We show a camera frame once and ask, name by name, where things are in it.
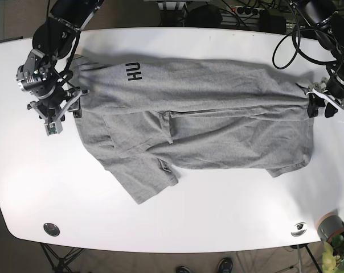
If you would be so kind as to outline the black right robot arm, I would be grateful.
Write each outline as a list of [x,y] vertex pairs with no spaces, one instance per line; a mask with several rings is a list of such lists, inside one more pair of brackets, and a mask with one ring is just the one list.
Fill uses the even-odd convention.
[[74,86],[70,66],[80,34],[102,1],[56,1],[47,6],[46,21],[34,33],[32,50],[17,70],[20,89],[37,98],[27,105],[44,120],[47,135],[60,134],[65,114],[81,118],[80,99],[89,93]]

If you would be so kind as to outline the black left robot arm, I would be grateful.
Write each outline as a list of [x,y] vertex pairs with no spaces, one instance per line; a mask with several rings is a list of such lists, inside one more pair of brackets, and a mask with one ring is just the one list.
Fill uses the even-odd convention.
[[344,122],[344,18],[333,1],[290,1],[289,4],[306,22],[306,27],[296,27],[296,34],[315,33],[319,44],[335,58],[334,61],[313,60],[300,50],[301,39],[292,35],[298,54],[311,63],[324,66],[328,72],[327,77],[306,88],[308,116],[313,118],[322,112],[326,118],[335,117]]

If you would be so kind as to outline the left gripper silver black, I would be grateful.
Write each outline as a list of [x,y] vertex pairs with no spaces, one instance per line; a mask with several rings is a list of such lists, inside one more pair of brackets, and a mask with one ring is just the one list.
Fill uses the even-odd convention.
[[307,114],[309,118],[324,116],[344,122],[344,81],[338,76],[323,77],[320,82],[309,85]]

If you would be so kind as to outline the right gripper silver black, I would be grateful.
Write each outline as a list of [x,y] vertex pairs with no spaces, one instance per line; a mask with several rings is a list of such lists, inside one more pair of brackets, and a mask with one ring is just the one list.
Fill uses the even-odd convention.
[[49,97],[30,102],[27,109],[35,110],[39,118],[44,120],[48,136],[60,134],[63,131],[62,122],[65,121],[66,112],[72,113],[74,118],[82,117],[80,98],[88,94],[89,90],[79,87],[69,90],[55,87]]

